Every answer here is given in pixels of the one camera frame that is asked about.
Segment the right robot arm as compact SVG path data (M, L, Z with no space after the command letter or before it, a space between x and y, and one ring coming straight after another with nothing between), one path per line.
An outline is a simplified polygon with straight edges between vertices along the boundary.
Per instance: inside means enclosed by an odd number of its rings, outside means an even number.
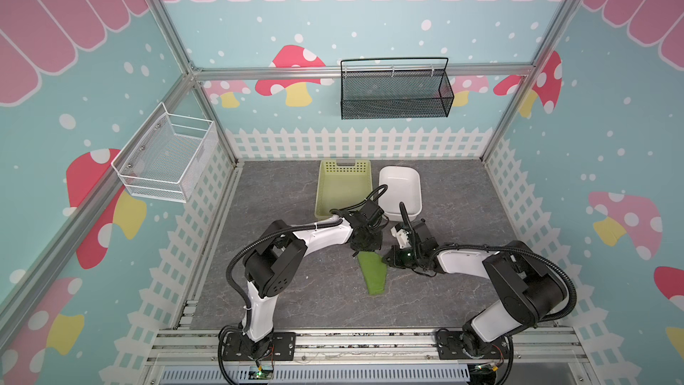
M410 269L416 274L466 274L488 279L498 296L491 306L468 320L459 333L436 332L441 358L485 358L494 347L539 323L567 317L575 309L577 291L572 279L558 265L535 252L524 242L504 246L439 244L423 219L411 221L404 203L399 204L401 221L392 229L397 239L382 259L388 267Z

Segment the green paper napkin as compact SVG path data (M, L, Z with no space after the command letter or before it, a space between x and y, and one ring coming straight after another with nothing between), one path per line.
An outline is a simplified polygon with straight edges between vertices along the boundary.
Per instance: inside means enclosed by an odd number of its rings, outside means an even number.
M376 252L361 251L357 255L368 293L372 296L385 292L388 266Z

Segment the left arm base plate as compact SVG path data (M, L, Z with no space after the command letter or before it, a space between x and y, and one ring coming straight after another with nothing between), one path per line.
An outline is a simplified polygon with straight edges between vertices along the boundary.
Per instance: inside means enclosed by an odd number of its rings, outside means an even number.
M253 342L246 334L229 331L221 339L221 356L224 361L292 361L297 335L295 333L269 333Z

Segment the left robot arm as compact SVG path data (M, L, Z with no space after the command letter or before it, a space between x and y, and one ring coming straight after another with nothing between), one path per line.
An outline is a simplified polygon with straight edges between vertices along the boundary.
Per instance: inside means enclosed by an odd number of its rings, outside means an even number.
M226 281L244 302L244 317L230 332L258 353L272 340L278 296L291 284L305 256L346 245L354 256L379 251L389 223L379 199L387 185L373 189L362 201L331 210L323 221L290 226L276 220L256 242L242 248L226 267Z

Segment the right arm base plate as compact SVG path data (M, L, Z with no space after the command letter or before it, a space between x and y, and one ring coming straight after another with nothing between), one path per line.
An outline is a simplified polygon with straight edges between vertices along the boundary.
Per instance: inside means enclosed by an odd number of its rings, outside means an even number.
M505 360L511 344L505 337L485 342L475 332L466 330L438 329L435 334L436 348L441 360Z

